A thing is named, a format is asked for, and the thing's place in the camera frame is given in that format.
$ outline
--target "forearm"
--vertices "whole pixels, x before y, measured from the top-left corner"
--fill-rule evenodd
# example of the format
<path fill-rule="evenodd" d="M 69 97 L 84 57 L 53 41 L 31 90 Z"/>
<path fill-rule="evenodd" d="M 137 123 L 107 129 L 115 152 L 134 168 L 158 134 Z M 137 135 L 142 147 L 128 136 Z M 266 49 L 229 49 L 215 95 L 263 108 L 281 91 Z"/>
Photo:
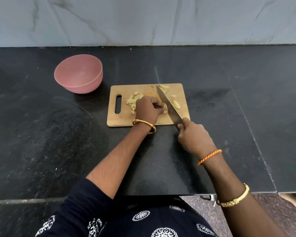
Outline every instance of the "forearm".
<path fill-rule="evenodd" d="M 219 153 L 206 160 L 208 172 L 220 202 L 238 198 L 245 186 L 229 168 Z M 233 236 L 285 236 L 251 193 L 233 207 L 222 207 Z"/>
<path fill-rule="evenodd" d="M 136 123 L 125 138 L 88 174 L 106 195 L 114 198 L 139 145 L 150 131 L 145 123 Z"/>

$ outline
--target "hand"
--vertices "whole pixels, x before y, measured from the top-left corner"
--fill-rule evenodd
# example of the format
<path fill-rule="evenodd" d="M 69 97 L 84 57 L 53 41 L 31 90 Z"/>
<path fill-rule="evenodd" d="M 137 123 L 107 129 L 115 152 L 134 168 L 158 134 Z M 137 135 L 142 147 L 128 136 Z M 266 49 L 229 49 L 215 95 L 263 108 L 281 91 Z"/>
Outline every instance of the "hand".
<path fill-rule="evenodd" d="M 183 124 L 178 124 L 178 128 L 180 129 L 179 142 L 199 160 L 217 150 L 203 125 L 197 125 L 188 118 L 183 118 Z"/>
<path fill-rule="evenodd" d="M 143 96 L 141 99 L 136 101 L 136 119 L 147 121 L 150 124 L 157 122 L 160 114 L 167 114 L 167 110 L 163 109 L 162 103 L 156 97 Z"/>

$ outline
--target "left hand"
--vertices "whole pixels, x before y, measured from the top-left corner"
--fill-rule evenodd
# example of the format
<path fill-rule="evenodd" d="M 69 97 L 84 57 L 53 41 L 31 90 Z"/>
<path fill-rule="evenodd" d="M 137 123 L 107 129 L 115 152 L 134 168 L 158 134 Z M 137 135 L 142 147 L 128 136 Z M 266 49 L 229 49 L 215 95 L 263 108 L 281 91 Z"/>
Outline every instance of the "left hand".
<path fill-rule="evenodd" d="M 157 122 L 160 114 L 167 114 L 167 110 L 163 109 L 164 103 L 156 97 L 143 96 L 136 101 L 136 119 L 147 121 L 150 124 Z"/>

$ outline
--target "knife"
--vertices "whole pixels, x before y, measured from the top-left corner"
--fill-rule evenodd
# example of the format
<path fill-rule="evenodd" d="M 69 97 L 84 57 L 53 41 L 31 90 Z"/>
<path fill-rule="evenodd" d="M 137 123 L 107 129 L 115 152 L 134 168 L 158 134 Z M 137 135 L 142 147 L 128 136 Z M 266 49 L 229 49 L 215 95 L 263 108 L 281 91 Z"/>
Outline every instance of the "knife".
<path fill-rule="evenodd" d="M 163 91 L 158 86 L 156 86 L 156 87 L 157 87 L 157 91 L 158 91 L 161 101 L 167 104 L 168 114 L 169 114 L 171 120 L 173 121 L 173 123 L 174 123 L 175 127 L 178 129 L 178 131 L 180 131 L 178 128 L 178 124 L 183 124 L 181 116 L 176 111 L 176 109 L 174 108 L 172 103 L 169 101 L 167 96 L 163 93 Z"/>

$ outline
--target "person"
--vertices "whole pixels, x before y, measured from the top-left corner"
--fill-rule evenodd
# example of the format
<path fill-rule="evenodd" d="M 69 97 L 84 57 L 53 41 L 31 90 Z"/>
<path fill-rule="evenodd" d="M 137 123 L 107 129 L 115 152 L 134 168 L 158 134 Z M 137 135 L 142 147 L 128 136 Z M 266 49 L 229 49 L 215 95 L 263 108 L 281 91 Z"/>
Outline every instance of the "person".
<path fill-rule="evenodd" d="M 154 125 L 167 111 L 155 97 L 136 103 L 136 119 Z M 199 160 L 217 151 L 200 124 L 183 118 L 179 142 Z M 75 186 L 60 209 L 36 236 L 217 236 L 205 219 L 179 197 L 125 197 L 114 201 L 121 181 L 151 127 L 135 122 L 125 138 Z M 220 203 L 243 196 L 247 187 L 229 168 L 221 153 L 203 162 Z M 233 236 L 285 236 L 265 210 L 248 193 L 232 207 L 222 207 Z"/>

